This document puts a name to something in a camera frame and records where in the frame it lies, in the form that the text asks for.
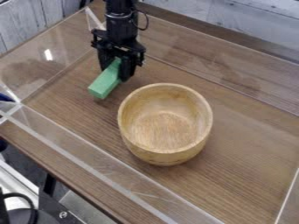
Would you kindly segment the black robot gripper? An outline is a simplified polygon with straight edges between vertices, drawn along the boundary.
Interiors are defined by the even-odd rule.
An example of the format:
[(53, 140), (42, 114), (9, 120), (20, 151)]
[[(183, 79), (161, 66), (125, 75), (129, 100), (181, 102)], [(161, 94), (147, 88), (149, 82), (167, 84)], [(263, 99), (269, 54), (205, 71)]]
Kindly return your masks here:
[(105, 70), (120, 58), (118, 79), (125, 82), (134, 75), (136, 66), (144, 63), (145, 47), (137, 42), (137, 13), (106, 13), (106, 29), (90, 31), (90, 46), (97, 50), (100, 69)]

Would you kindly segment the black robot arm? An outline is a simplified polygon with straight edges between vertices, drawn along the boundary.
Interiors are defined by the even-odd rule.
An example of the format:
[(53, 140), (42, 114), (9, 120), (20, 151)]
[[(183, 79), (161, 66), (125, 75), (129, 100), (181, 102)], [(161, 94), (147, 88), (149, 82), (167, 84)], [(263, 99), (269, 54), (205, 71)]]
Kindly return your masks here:
[(114, 59), (120, 59), (117, 78), (125, 82), (133, 75), (136, 67), (144, 64), (145, 47), (136, 40), (137, 31), (148, 26), (137, 25), (140, 10), (136, 0), (102, 0), (105, 6), (106, 29), (93, 28), (90, 46), (97, 50), (101, 70), (105, 70)]

